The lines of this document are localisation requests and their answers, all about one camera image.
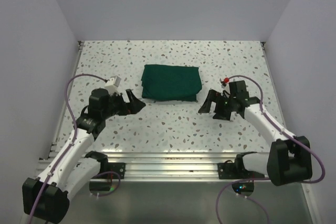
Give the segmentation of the green surgical cloth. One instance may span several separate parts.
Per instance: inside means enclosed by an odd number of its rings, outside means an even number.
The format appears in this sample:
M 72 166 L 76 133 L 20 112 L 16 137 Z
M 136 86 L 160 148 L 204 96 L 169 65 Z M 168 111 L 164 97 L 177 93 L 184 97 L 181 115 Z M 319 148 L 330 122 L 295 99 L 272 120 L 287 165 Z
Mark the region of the green surgical cloth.
M 142 97 L 155 101 L 195 102 L 202 90 L 198 67 L 145 65 Z

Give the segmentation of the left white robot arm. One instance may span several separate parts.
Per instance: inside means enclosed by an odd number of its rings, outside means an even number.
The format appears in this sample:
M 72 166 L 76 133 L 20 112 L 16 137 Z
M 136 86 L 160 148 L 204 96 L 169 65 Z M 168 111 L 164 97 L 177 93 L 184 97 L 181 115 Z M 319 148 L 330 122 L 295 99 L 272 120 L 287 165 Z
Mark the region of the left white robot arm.
M 126 94 L 128 102 L 121 94 L 110 94 L 103 88 L 93 90 L 67 143 L 37 178 L 25 180 L 23 205 L 29 223 L 34 217 L 60 223 L 72 198 L 92 178 L 121 179 L 117 170 L 110 170 L 105 154 L 87 149 L 105 128 L 107 119 L 115 115 L 137 114 L 145 107 L 130 89 Z

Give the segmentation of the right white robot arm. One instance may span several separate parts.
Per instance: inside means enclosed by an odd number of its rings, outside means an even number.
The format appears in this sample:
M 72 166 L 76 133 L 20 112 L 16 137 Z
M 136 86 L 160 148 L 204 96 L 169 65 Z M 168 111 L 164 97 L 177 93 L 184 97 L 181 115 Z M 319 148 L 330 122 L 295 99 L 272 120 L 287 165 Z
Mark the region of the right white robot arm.
M 302 182 L 312 177 L 310 142 L 305 136 L 296 136 L 278 123 L 262 105 L 261 99 L 250 96 L 244 81 L 221 82 L 218 92 L 210 89 L 199 109 L 200 114 L 209 113 L 215 105 L 215 120 L 229 121 L 232 113 L 249 122 L 269 144 L 268 154 L 244 152 L 233 161 L 220 163 L 218 168 L 229 178 L 265 178 L 276 185 Z

